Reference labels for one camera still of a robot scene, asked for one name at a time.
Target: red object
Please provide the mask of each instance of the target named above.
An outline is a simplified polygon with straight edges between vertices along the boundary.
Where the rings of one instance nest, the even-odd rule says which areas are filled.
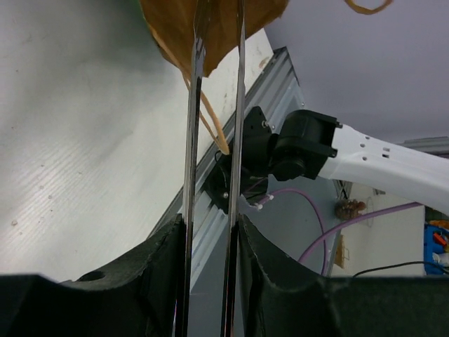
[[[434,233],[434,241],[436,244],[440,244],[443,247],[446,247],[448,243],[440,234]]]

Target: white table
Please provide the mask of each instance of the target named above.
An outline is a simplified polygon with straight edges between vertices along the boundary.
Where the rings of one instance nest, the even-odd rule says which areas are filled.
[[[271,56],[248,40],[247,89]],[[203,82],[223,124],[237,59]],[[188,92],[137,8],[3,0],[0,84],[0,273],[76,279],[142,242],[182,187]]]

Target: gray floor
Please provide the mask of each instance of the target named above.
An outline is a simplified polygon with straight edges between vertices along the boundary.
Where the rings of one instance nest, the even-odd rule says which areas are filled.
[[[333,207],[337,191],[332,181],[298,178],[280,183],[270,180],[269,191],[285,187],[296,187],[306,192],[318,205],[325,229],[333,227],[337,220]],[[268,202],[261,211],[245,211],[260,232],[292,258],[299,258],[309,244],[320,235],[321,230],[313,208],[307,200],[297,194],[285,193]],[[192,290],[190,299],[189,336],[219,336],[222,285],[225,269],[227,236],[223,234],[206,263],[201,276]],[[318,247],[305,265],[316,272],[321,271],[323,248]],[[243,319],[237,287],[234,337],[243,337]]]

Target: brown cloth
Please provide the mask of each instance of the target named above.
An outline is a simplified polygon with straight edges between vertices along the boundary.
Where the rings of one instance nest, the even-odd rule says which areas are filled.
[[[192,46],[194,43],[194,16],[197,0],[139,0],[150,32],[161,49],[164,58],[180,69],[187,88],[192,70]],[[206,38],[204,76],[218,66],[221,60],[237,44],[237,1],[210,0],[213,2]],[[261,30],[279,17],[286,9],[288,0],[246,0],[246,37]],[[213,121],[217,137],[200,113],[201,121],[223,154],[229,154],[229,146],[222,126],[204,93],[201,100]]]

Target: gray wall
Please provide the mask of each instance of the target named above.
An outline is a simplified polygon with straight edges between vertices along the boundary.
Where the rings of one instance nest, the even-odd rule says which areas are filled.
[[[266,31],[288,47],[309,109],[392,142],[449,134],[448,1],[366,16],[343,0],[290,0]]]

